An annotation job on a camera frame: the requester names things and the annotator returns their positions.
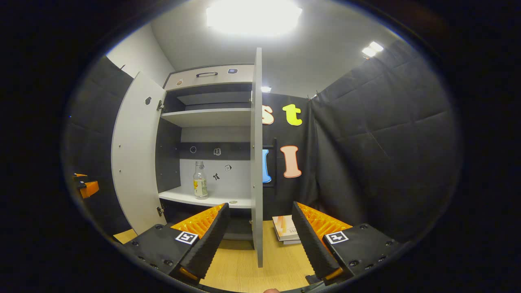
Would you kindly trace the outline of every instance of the orange letter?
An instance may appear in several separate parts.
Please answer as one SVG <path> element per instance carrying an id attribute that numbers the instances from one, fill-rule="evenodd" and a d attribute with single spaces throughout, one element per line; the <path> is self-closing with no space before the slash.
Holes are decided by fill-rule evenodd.
<path id="1" fill-rule="evenodd" d="M 289 124 L 294 126 L 299 126 L 302 124 L 302 120 L 297 119 L 296 114 L 300 113 L 300 109 L 295 107 L 295 104 L 289 104 L 285 107 L 282 107 L 283 111 L 286 111 L 286 120 Z"/>
<path id="2" fill-rule="evenodd" d="M 299 166 L 296 163 L 296 152 L 298 150 L 299 148 L 294 145 L 286 145 L 280 148 L 286 161 L 286 172 L 284 172 L 284 177 L 286 178 L 295 178 L 302 175 L 302 171 L 299 170 Z"/>
<path id="3" fill-rule="evenodd" d="M 262 105 L 262 124 L 272 124 L 273 121 L 275 121 L 273 115 L 270 113 L 273 113 L 271 107 Z"/>

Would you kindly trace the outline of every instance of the book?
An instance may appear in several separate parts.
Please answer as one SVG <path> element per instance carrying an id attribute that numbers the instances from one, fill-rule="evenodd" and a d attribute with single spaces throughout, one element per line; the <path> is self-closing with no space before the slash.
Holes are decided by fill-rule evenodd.
<path id="1" fill-rule="evenodd" d="M 275 234 L 277 234 L 279 241 L 300 241 L 291 215 L 273 217 L 273 225 L 275 226 Z"/>
<path id="2" fill-rule="evenodd" d="M 300 240 L 286 240 L 286 241 L 283 241 L 282 244 L 284 245 L 288 245 L 288 244 L 300 244 L 301 241 Z"/>

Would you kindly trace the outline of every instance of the ceiling light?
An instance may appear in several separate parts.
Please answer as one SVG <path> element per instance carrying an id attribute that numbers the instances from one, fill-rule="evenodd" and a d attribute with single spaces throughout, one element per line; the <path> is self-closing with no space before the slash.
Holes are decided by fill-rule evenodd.
<path id="1" fill-rule="evenodd" d="M 383 47 L 380 46 L 377 42 L 372 42 L 369 44 L 369 47 L 371 47 L 376 52 L 381 52 L 383 50 Z"/>
<path id="2" fill-rule="evenodd" d="M 367 55 L 367 56 L 369 56 L 369 57 L 373 57 L 373 56 L 376 55 L 375 50 L 373 50 L 373 49 L 371 49 L 371 48 L 369 48 L 369 47 L 363 49 L 363 50 L 362 50 L 362 53 L 364 53 L 365 55 Z"/>
<path id="3" fill-rule="evenodd" d="M 223 0 L 206 9 L 206 19 L 226 33 L 277 35 L 296 27 L 301 12 L 284 0 Z"/>

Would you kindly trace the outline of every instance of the white shelf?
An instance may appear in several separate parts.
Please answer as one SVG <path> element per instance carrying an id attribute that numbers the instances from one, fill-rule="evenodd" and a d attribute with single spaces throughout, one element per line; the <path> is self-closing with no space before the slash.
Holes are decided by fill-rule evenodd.
<path id="1" fill-rule="evenodd" d="M 160 199 L 171 200 L 176 202 L 203 205 L 203 206 L 216 206 L 227 202 L 232 209 L 250 209 L 252 207 L 252 200 L 250 198 L 241 198 L 244 194 L 228 193 L 228 194 L 212 194 L 209 193 L 209 197 L 205 200 L 199 200 L 195 198 L 193 189 L 187 190 L 180 186 L 174 189 L 163 191 L 159 194 Z"/>
<path id="2" fill-rule="evenodd" d="M 224 108 L 179 111 L 161 114 L 161 118 L 179 127 L 249 126 L 250 108 Z"/>

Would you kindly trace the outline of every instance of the white cabinet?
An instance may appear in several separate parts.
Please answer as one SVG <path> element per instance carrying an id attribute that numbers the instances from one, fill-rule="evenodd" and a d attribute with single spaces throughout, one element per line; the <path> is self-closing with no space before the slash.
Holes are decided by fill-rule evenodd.
<path id="1" fill-rule="evenodd" d="M 228 202 L 232 209 L 251 210 L 252 238 L 262 267 L 262 51 L 255 64 L 220 65 L 170 74 L 164 89 L 140 72 L 122 102 L 112 144 L 112 172 L 121 208 L 137 234 L 157 223 L 159 199 L 183 204 L 215 206 Z M 168 109 L 175 99 L 184 111 Z M 158 107 L 159 100 L 165 107 Z M 180 186 L 158 192 L 155 150 L 159 119 L 182 128 L 181 144 L 226 142 L 240 144 L 240 159 L 232 172 L 222 160 L 208 157 L 179 160 Z M 232 153 L 235 146 L 228 149 Z M 195 159 L 205 162 L 209 198 L 197 200 L 191 176 Z"/>

